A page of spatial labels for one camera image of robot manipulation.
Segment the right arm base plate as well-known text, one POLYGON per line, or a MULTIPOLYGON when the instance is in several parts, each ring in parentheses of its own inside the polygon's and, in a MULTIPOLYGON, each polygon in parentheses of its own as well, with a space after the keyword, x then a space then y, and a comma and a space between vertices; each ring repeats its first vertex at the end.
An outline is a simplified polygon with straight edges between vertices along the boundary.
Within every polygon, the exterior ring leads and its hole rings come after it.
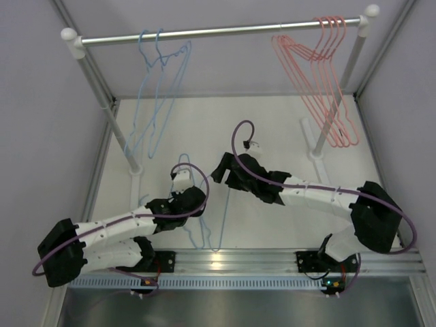
POLYGON ((327 265, 321 261, 317 251, 297 251, 296 263, 300 273, 326 273, 327 265))

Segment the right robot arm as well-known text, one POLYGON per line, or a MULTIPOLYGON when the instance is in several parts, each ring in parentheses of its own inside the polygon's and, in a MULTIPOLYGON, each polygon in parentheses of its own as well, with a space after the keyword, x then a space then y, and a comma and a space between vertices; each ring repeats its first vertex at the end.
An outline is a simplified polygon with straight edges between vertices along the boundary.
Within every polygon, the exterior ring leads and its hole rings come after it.
POLYGON ((268 171, 249 154, 231 153, 224 154, 211 176, 214 182, 252 193, 267 204, 305 206, 349 221, 344 230, 323 240, 317 263, 324 270, 334 270, 361 251, 390 253, 402 219, 396 202, 372 181, 356 189, 334 188, 288 172, 268 171))

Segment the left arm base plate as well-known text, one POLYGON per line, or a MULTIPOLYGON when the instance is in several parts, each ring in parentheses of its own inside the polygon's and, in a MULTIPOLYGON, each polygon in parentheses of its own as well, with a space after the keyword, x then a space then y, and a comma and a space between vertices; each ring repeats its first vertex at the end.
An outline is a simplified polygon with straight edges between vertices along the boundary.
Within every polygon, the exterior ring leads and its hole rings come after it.
POLYGON ((176 264, 175 251, 156 251, 154 255, 147 255, 135 266, 139 273, 173 273, 176 264))

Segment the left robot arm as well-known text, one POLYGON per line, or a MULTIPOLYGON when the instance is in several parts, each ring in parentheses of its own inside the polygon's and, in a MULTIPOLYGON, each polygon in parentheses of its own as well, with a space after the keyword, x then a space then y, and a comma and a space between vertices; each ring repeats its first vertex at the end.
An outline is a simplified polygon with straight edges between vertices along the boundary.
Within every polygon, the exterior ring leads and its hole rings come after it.
POLYGON ((40 262, 33 275, 45 277, 48 286, 55 288, 96 270, 148 271, 155 259, 149 237, 181 228, 189 218, 199 217, 208 196, 207 190, 193 186, 101 221, 62 219, 38 245, 40 262))

